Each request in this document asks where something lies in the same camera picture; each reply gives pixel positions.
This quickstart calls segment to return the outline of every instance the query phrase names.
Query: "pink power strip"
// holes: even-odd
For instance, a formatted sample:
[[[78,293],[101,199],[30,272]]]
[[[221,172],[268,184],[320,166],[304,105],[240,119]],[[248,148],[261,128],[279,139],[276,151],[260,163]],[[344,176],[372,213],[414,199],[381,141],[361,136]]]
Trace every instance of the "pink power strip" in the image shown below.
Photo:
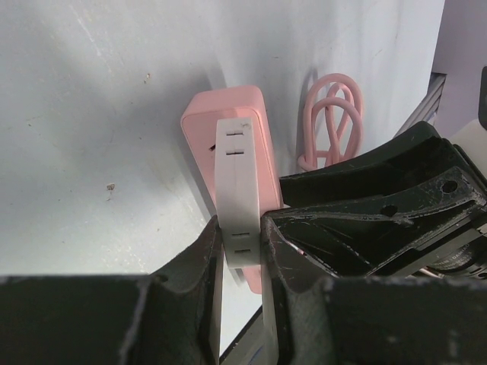
[[[181,127],[206,187],[215,203],[216,129],[220,119],[251,118],[255,143],[259,211],[282,207],[279,177],[262,92],[255,86],[205,91],[194,96],[181,118]],[[252,292],[261,294],[260,266],[242,268]]]

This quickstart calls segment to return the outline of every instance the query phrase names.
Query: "pink wire loop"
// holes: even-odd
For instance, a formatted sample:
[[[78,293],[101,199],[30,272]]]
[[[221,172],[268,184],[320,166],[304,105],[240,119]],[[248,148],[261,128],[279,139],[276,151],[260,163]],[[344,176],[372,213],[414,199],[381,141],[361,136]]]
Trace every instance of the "pink wire loop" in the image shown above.
[[[318,92],[330,83],[335,83],[328,90],[326,97],[315,103]],[[342,90],[345,99],[336,97]],[[338,128],[335,127],[334,106],[343,109],[343,115]],[[329,136],[329,150],[317,151],[316,124],[318,113],[325,109],[326,130]],[[360,150],[364,128],[362,125],[363,103],[360,88],[349,76],[343,74],[329,74],[320,78],[311,87],[304,104],[304,154],[298,158],[299,166],[305,171],[318,168],[318,158],[326,158],[325,166],[346,161],[357,155]],[[352,120],[352,132],[345,153],[340,153],[340,141],[343,131]]]

